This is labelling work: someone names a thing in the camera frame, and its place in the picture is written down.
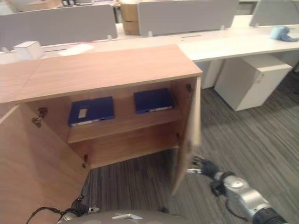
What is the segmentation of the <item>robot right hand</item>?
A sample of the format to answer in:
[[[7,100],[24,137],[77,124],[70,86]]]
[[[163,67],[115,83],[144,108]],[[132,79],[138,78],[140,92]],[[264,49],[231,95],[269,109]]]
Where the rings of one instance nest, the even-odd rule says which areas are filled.
[[[214,180],[215,175],[219,172],[219,168],[210,160],[195,156],[192,162],[192,167],[187,169],[187,173],[201,174]]]

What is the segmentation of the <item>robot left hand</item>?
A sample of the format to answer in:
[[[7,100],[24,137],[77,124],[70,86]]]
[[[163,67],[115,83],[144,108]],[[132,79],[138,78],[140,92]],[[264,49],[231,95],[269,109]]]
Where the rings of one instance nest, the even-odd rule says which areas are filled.
[[[79,217],[87,214],[93,214],[100,211],[100,208],[88,207],[87,205],[83,204],[82,203],[83,199],[84,196],[79,195],[71,204],[71,208],[77,212]]]

